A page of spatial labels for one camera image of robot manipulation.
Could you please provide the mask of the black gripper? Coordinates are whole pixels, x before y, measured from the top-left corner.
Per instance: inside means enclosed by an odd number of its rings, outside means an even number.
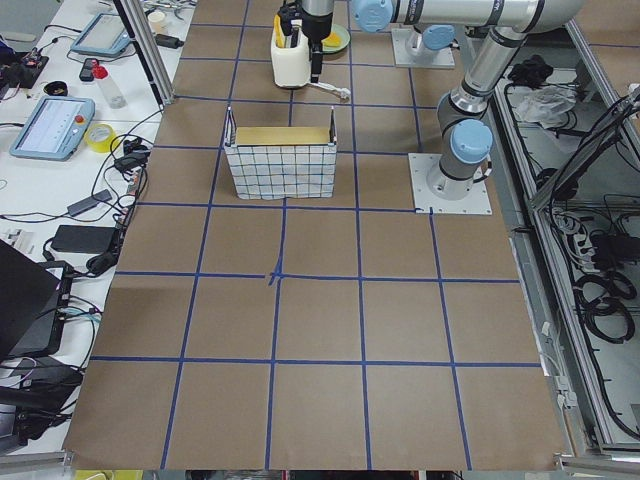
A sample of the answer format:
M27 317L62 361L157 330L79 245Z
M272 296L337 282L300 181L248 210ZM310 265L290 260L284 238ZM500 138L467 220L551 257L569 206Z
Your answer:
M310 82L316 84L321 75L323 61L322 41L331 33L334 11L333 0L298 0L283 2L278 10L281 27L286 36L286 47L295 49L301 44L302 32L308 38L310 50Z

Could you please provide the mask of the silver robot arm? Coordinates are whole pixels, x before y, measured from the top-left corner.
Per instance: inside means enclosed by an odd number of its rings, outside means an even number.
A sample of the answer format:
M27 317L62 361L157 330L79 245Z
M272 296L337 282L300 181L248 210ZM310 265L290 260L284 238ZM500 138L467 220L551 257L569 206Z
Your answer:
M454 139L465 132L476 139L490 135L481 121L493 90L507 66L531 33L558 28L580 10L581 1L355 1L353 14L363 31L378 32L390 23L404 25L454 24L487 27L489 32L460 85L438 106L443 153L431 170L438 193L473 180L493 141L479 153Z
M417 25L406 41L410 52L419 55L422 51L440 51L454 41L455 28L450 24Z

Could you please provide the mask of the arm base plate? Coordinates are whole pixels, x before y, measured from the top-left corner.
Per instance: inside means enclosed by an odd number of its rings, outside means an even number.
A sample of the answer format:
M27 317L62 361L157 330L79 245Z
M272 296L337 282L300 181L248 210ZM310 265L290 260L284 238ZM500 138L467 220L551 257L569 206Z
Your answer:
M467 180L453 180L441 172L440 154L408 155L414 210L419 214L491 215L483 171Z
M455 29L449 24L395 28L391 31L395 65L404 68L454 69L451 44Z

